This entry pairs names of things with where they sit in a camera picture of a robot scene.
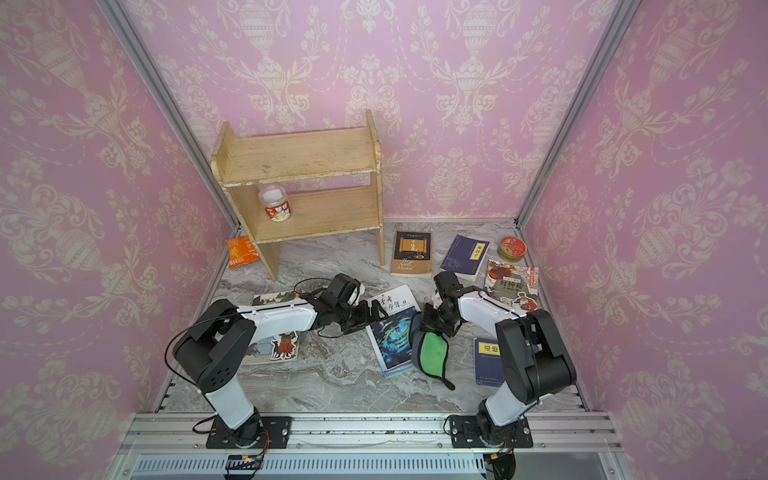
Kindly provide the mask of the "white book blue swirl cover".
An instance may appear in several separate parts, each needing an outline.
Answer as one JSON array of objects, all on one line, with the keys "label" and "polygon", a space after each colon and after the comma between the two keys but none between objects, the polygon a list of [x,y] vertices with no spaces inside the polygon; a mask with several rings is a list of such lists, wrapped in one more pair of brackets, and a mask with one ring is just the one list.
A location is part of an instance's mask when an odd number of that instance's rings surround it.
[{"label": "white book blue swirl cover", "polygon": [[376,295],[371,302],[377,302],[387,314],[368,325],[366,332],[383,375],[388,378],[412,367],[410,327],[420,309],[407,285]]}]

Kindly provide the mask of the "green cloth with black trim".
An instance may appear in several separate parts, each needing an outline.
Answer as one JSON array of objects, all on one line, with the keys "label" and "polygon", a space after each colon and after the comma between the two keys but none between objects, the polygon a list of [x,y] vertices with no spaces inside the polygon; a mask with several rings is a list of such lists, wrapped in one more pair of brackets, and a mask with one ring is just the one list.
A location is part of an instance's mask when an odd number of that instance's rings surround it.
[{"label": "green cloth with black trim", "polygon": [[424,312],[417,313],[411,320],[409,330],[411,363],[429,378],[437,379],[451,391],[455,385],[446,377],[449,354],[447,338],[426,322]]}]

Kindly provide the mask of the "dark blue book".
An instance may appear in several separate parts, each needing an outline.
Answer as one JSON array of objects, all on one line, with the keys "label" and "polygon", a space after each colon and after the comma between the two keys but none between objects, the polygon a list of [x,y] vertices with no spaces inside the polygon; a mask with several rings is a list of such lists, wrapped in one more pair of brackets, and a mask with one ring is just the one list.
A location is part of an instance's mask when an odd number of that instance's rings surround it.
[{"label": "dark blue book", "polygon": [[474,339],[474,378],[481,386],[499,387],[505,380],[496,340]]}]

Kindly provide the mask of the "grey-green illustrated Chinese book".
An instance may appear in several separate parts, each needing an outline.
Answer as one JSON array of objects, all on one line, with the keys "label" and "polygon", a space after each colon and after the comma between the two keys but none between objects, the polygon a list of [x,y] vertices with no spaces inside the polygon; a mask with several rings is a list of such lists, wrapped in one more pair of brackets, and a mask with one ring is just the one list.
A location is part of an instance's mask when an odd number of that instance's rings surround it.
[{"label": "grey-green illustrated Chinese book", "polygon": [[[296,298],[294,291],[284,291],[256,295],[253,306],[281,303]],[[242,364],[245,366],[261,365],[294,360],[297,357],[299,334],[295,331],[268,337],[251,344]]]}]

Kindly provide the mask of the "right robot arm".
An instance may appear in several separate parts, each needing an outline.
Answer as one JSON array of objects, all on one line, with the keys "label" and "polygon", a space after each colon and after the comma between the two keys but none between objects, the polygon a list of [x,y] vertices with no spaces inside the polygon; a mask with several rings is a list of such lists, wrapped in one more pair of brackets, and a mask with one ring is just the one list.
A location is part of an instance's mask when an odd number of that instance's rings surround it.
[{"label": "right robot arm", "polygon": [[483,400],[476,415],[480,438],[491,446],[510,443],[524,428],[525,414],[545,396],[577,381],[577,372],[549,312],[525,315],[477,288],[463,286],[452,272],[434,277],[437,305],[427,303],[411,321],[412,364],[448,389],[448,339],[465,323],[493,334],[499,347],[504,381]]}]

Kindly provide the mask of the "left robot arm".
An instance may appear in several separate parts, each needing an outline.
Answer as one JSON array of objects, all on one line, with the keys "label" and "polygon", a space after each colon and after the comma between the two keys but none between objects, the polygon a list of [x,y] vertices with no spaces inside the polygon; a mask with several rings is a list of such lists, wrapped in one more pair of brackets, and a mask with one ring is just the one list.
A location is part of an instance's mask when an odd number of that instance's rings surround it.
[{"label": "left robot arm", "polygon": [[320,330],[331,324],[343,335],[388,317],[377,300],[360,298],[361,283],[338,274],[330,284],[295,298],[258,306],[213,302],[189,327],[169,341],[182,371],[213,408],[211,448],[269,447],[269,434],[258,409],[245,394],[237,372],[251,345],[279,334]]}]

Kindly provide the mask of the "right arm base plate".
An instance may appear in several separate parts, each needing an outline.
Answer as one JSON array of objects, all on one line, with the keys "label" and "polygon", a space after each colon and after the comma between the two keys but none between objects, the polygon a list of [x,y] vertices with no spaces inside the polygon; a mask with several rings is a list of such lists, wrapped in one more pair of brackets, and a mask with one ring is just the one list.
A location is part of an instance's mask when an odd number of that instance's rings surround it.
[{"label": "right arm base plate", "polygon": [[450,415],[446,418],[445,427],[456,449],[517,449],[532,448],[534,445],[526,418],[497,426],[490,418],[479,415]]}]

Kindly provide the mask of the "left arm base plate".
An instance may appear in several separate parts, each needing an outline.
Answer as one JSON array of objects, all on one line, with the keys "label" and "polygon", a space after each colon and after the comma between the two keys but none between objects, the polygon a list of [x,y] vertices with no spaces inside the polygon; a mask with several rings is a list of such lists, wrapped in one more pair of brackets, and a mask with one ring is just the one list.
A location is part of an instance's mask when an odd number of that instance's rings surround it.
[{"label": "left arm base plate", "polygon": [[206,448],[283,450],[287,448],[292,421],[291,416],[267,415],[231,429],[216,416],[206,440]]}]

